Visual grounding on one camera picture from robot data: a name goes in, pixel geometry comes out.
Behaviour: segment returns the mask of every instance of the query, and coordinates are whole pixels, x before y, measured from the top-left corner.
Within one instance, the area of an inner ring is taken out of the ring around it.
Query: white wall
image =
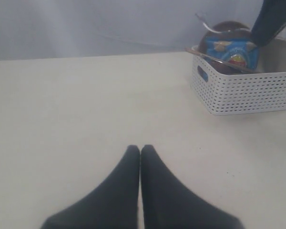
[[[262,0],[0,0],[0,60],[164,52],[210,24],[252,26]]]

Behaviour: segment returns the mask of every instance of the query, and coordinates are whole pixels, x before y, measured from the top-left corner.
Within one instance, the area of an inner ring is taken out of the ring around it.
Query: white plastic basket
[[[194,55],[192,80],[198,98],[214,115],[286,110],[286,72],[225,75]]]

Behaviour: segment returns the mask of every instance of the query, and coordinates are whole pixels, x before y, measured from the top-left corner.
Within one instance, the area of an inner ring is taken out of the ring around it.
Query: basket hole
[[[200,66],[197,67],[197,71],[198,71],[199,75],[201,76],[201,78],[203,78],[204,81],[206,81],[206,82],[209,81],[208,74]]]

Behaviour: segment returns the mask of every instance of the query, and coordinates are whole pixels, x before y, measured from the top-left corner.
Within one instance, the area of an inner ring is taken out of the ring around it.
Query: white curtain
[[[0,0],[0,60],[182,50],[209,23],[252,26],[262,0]]]

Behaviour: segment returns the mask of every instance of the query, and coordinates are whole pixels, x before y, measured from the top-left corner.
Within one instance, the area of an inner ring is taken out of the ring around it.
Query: white table
[[[38,229],[154,144],[196,194],[248,229],[286,228],[286,111],[213,116],[192,57],[163,53],[0,62],[0,229]],[[140,227],[142,204],[140,203]]]

